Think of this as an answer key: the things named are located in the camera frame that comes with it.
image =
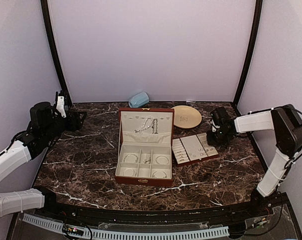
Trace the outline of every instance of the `beige plate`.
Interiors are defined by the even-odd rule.
[[[174,125],[182,129],[190,129],[198,126],[202,121],[201,113],[190,106],[173,107],[175,113]]]

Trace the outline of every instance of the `white velvet lining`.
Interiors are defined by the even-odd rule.
[[[171,142],[172,133],[159,133],[159,134],[142,134],[142,133],[131,133],[123,131],[123,139],[125,142],[135,143],[169,143]]]
[[[127,155],[136,155],[138,160],[136,163],[124,162]],[[163,156],[169,159],[168,164],[158,164],[156,158]],[[134,176],[127,176],[125,172],[131,173],[134,170]],[[167,178],[153,177],[156,172],[164,172]],[[119,161],[116,167],[116,176],[134,177],[145,179],[172,179],[172,155],[171,146],[169,144],[147,144],[147,143],[123,143],[119,155]]]
[[[157,134],[153,134],[153,128],[149,128],[142,133],[134,133],[138,130],[147,117],[156,118]],[[148,112],[148,111],[122,111],[120,132],[122,131],[123,143],[119,148],[118,164],[116,167],[116,176],[128,178],[145,178],[145,179],[172,179],[172,112]],[[124,162],[134,159],[132,155],[136,155],[138,160],[135,162]],[[168,159],[167,164],[159,164],[156,162],[157,157],[165,157]],[[156,178],[153,175],[165,175],[166,178]]]
[[[153,128],[142,131],[142,133],[134,133],[134,130],[140,129],[147,117],[156,118],[158,134],[152,134]],[[121,125],[123,131],[124,142],[145,142],[145,143],[171,143],[173,113],[172,112],[148,112],[148,111],[122,111]]]

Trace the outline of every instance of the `open jewelry box lid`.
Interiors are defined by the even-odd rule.
[[[147,118],[157,119],[157,126],[148,128],[141,133],[140,129]],[[119,109],[121,142],[126,143],[158,143],[170,144],[173,140],[174,109],[171,108],[129,108]],[[152,124],[152,119],[146,121],[145,126]]]

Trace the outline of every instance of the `pearl necklace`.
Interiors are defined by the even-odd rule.
[[[151,122],[150,122],[149,125],[146,126],[146,123],[147,123],[148,120],[151,120]],[[141,134],[142,131],[145,131],[145,130],[149,129],[150,127],[153,128],[153,134],[157,134],[157,118],[155,119],[155,118],[152,118],[151,116],[147,117],[144,120],[142,126],[139,129],[134,130],[134,133],[136,133],[136,134],[140,133]]]

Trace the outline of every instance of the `jewelry box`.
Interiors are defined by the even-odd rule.
[[[119,118],[116,182],[171,186],[174,109],[120,108]]]
[[[219,156],[216,148],[207,144],[206,133],[173,139],[172,151],[178,167]]]

